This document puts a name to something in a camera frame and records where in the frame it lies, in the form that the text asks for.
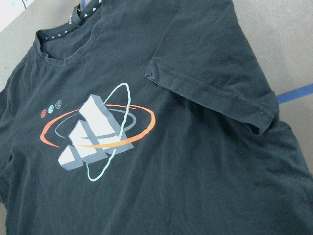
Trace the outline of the black graphic t-shirt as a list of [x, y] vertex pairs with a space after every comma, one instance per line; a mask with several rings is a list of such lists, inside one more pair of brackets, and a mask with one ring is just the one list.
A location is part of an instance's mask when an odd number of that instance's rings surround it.
[[230, 0], [93, 0], [0, 93], [9, 235], [310, 235], [313, 176]]

